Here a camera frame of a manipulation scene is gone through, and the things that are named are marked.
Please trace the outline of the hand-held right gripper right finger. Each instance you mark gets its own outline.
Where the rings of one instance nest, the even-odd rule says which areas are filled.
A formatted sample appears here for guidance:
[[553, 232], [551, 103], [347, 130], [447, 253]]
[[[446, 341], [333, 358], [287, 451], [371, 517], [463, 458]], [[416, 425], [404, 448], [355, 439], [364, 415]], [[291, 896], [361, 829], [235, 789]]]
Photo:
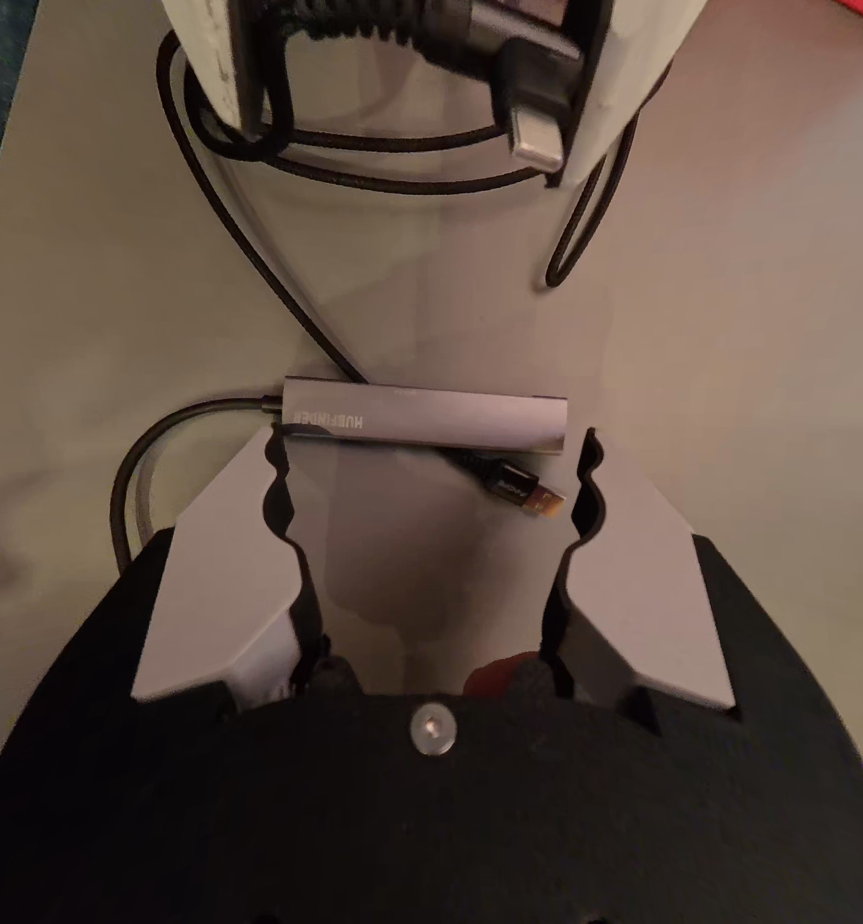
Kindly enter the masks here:
[[688, 521], [602, 433], [587, 431], [541, 659], [563, 697], [615, 708], [645, 688], [726, 712], [736, 704]]

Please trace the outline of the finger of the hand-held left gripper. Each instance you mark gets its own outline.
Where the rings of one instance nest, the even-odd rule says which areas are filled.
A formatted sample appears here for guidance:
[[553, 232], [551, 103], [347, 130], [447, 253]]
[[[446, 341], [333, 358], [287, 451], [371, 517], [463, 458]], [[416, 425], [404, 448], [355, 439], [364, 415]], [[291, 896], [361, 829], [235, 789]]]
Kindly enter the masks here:
[[295, 128], [279, 2], [164, 1], [209, 110], [230, 141], [287, 145]]
[[550, 52], [547, 78], [547, 111], [564, 146], [547, 185], [571, 188], [648, 100], [695, 24], [695, 2], [548, 2], [547, 22], [578, 48], [574, 60]]

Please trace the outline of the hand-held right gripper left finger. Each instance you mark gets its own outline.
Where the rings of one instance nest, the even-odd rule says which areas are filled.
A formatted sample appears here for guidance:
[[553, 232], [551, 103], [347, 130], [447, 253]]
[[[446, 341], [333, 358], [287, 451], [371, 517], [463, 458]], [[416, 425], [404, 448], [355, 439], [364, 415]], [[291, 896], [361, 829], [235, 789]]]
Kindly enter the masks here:
[[289, 699], [323, 650], [279, 425], [262, 428], [176, 520], [132, 696], [222, 683], [238, 708]]

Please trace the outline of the grey usb hub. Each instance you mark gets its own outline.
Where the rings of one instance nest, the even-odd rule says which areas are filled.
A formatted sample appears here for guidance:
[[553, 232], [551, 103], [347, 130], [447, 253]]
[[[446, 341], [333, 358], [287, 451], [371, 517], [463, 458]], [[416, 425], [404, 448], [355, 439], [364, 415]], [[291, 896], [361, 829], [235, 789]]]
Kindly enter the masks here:
[[564, 504], [562, 493], [514, 462], [515, 456], [562, 454], [564, 398], [290, 377], [277, 396], [207, 399], [172, 411], [140, 435], [117, 468], [111, 493], [110, 530], [119, 573], [132, 562], [126, 500], [144, 456], [175, 427], [231, 411], [265, 414], [286, 435], [435, 449], [486, 492], [533, 515], [556, 514]]

